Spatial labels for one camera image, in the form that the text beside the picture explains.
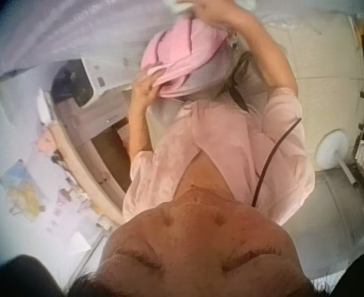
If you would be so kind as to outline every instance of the closed eye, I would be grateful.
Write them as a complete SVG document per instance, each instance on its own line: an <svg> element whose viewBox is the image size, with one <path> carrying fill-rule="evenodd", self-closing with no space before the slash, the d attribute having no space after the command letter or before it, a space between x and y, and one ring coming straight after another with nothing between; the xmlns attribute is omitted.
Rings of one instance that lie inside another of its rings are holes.
<svg viewBox="0 0 364 297"><path fill-rule="evenodd" d="M163 267L162 264L151 260L148 256L146 256L146 255L144 255L144 254L142 254L140 252L137 252L137 251L119 250L119 251L117 251L117 254L132 258L133 260L141 263L143 266L146 266L146 267L148 267L150 269L160 270Z"/></svg>
<svg viewBox="0 0 364 297"><path fill-rule="evenodd" d="M233 257L229 260L226 260L222 265L223 273L228 273L234 269L241 267L242 265L246 264L247 262L257 258L260 255L278 255L280 256L281 253L273 248L268 249L257 249L253 251L248 251L245 254L242 254L238 257Z"/></svg>

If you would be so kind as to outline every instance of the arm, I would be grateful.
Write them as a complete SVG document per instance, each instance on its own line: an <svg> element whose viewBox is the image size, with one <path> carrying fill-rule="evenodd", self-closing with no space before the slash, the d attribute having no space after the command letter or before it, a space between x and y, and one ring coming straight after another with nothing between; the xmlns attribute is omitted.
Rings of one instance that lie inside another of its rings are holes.
<svg viewBox="0 0 364 297"><path fill-rule="evenodd" d="M128 115L131 161L138 153L152 150L146 121L146 110L157 97L159 91L159 86L152 87L152 85L162 75L163 72L161 71L153 75L147 75L146 69L144 69L132 84L131 105Z"/></svg>
<svg viewBox="0 0 364 297"><path fill-rule="evenodd" d="M289 63L260 21L237 6L234 0L179 0L194 3L194 11L205 22L234 28L246 39L265 82L271 89L287 87L297 94L297 83Z"/></svg>

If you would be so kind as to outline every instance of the sheer curtain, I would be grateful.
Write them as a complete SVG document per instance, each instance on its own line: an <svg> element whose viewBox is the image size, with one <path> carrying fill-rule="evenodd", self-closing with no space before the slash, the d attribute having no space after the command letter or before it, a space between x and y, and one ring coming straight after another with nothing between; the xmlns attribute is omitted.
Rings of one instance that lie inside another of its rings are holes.
<svg viewBox="0 0 364 297"><path fill-rule="evenodd" d="M364 13L364 0L257 0L267 20L313 11ZM174 19L163 0L9 1L0 13L0 75L81 56L137 69L148 40Z"/></svg>

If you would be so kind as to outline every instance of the colorful picture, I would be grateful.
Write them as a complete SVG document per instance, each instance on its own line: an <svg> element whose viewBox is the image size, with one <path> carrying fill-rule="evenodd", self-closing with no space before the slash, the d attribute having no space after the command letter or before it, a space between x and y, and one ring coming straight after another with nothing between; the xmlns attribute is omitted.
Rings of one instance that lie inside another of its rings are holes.
<svg viewBox="0 0 364 297"><path fill-rule="evenodd" d="M19 160L3 176L0 183L7 192L13 215L22 214L34 222L41 212L46 210L46 198L36 182L32 179L22 160Z"/></svg>

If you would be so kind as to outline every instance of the floor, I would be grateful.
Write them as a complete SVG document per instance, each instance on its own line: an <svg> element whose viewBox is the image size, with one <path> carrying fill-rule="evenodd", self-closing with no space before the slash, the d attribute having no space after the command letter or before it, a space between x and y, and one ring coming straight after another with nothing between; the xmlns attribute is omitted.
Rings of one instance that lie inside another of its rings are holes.
<svg viewBox="0 0 364 297"><path fill-rule="evenodd" d="M353 146L358 135L364 115L359 96L364 90L364 58L346 15L318 14L295 24L291 30L267 29L284 48L297 78L306 148L316 164L315 151L323 136L342 129Z"/></svg>
<svg viewBox="0 0 364 297"><path fill-rule="evenodd" d="M352 187L341 169L316 174L315 190L284 225L309 279L347 268L364 235L363 204L364 192Z"/></svg>

